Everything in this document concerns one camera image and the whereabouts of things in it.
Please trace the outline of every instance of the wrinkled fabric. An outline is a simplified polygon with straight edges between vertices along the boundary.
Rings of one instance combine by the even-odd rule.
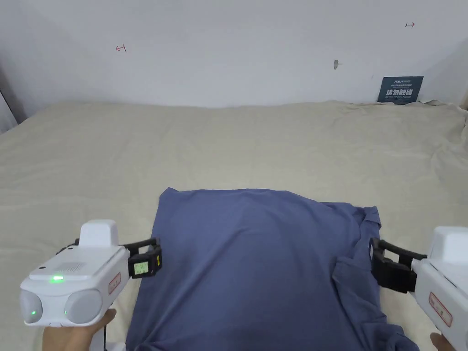
[[[376,207],[287,191],[167,189],[127,335],[143,350],[418,350],[370,273]]]

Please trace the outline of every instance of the hand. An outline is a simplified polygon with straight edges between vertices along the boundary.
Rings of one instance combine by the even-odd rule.
[[[98,323],[87,327],[46,327],[42,335],[42,351],[89,351],[94,334],[109,324],[116,313],[109,309]]]
[[[438,351],[455,351],[453,346],[445,339],[445,336],[432,333],[430,337],[432,345],[434,345]]]

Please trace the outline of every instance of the bed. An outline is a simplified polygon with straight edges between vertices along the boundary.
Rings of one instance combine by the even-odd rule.
[[[203,109],[107,103],[51,106],[0,136],[0,342],[40,349],[23,325],[21,281],[79,236],[117,221],[121,243],[149,237],[167,188],[289,190],[376,205],[381,236],[425,252],[438,225],[468,226],[467,112],[452,105],[341,102]],[[119,296],[123,341],[139,281]],[[422,350],[434,326],[408,295],[382,306]]]

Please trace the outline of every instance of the sign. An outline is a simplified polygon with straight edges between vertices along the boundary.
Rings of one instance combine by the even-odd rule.
[[[377,102],[405,105],[416,102],[424,77],[384,77]]]

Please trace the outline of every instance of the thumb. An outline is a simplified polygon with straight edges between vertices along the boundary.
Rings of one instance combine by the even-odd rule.
[[[116,310],[108,309],[106,313],[104,314],[104,316],[102,317],[102,319],[98,323],[89,326],[91,333],[94,335],[100,329],[104,328],[104,326],[109,324],[114,319],[116,314],[117,314]]]
[[[452,345],[445,339],[445,336],[437,333],[431,333],[430,335],[432,345],[435,346],[435,348],[438,351],[453,351],[455,350]]]

